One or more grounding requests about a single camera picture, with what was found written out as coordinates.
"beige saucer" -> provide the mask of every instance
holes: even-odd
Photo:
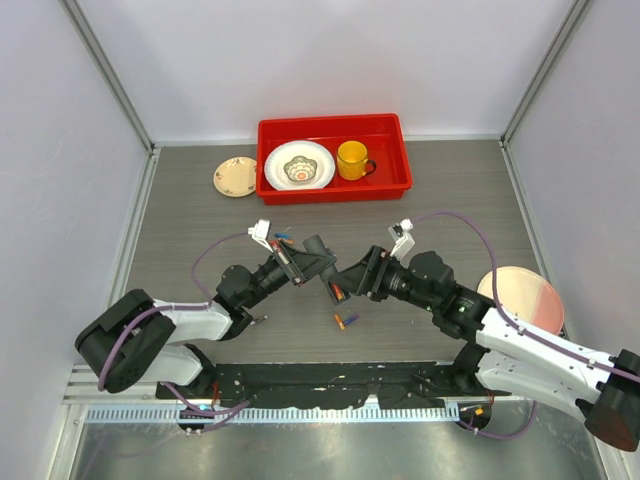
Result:
[[[213,174],[213,184],[227,197],[244,197],[256,190],[256,170],[253,158],[230,158]]]
[[[480,282],[478,293],[493,298],[493,273]],[[537,273],[521,267],[498,268],[498,296],[502,305],[521,320],[557,335],[564,324],[560,295]]]

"small object on table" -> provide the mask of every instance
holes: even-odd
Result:
[[[257,163],[253,158],[230,158],[213,174],[213,185],[227,197],[244,197],[256,190]]]
[[[339,286],[332,283],[331,289],[333,290],[333,293],[336,295],[336,298],[338,299],[338,301],[344,298],[344,294],[342,293],[342,290],[340,290]]]
[[[344,322],[344,326],[346,327],[347,325],[355,322],[357,319],[360,318],[360,315],[358,315],[357,313],[355,315],[351,315],[349,318],[347,318]]]
[[[340,315],[338,315],[337,313],[334,313],[333,318],[335,319],[336,323],[340,327],[340,330],[344,330],[345,328],[347,328],[344,326],[344,322],[342,321],[342,318],[340,318]]]

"purple object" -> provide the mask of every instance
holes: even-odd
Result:
[[[527,433],[529,428],[531,428],[531,425],[533,425],[533,419],[536,418],[537,411],[538,411],[538,402],[533,402],[533,405],[531,405],[531,415],[529,415],[529,420],[527,420],[527,423],[525,424],[525,426],[522,427],[521,430],[515,433],[511,433],[509,435],[483,432],[482,430],[476,431],[476,429],[471,425],[473,423],[473,417],[471,417],[471,420],[469,421],[469,423],[465,423],[462,420],[460,420],[458,423],[462,425],[464,428],[466,428],[467,430],[474,432],[475,434],[480,435],[481,437],[493,438],[494,440],[515,440],[516,438],[520,438],[521,436],[523,436],[525,433]]]

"white wall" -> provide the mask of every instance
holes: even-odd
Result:
[[[156,141],[264,118],[393,111],[406,134],[498,134],[571,0],[81,0]]]
[[[43,478],[75,336],[104,310],[145,154],[58,2],[0,15],[0,453]]]
[[[640,352],[639,18],[594,2],[512,145],[572,332],[612,353]]]

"yellow mug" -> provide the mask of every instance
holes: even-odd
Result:
[[[367,147],[362,143],[350,140],[338,147],[338,173],[345,180],[358,180],[376,171],[376,162],[369,158]]]

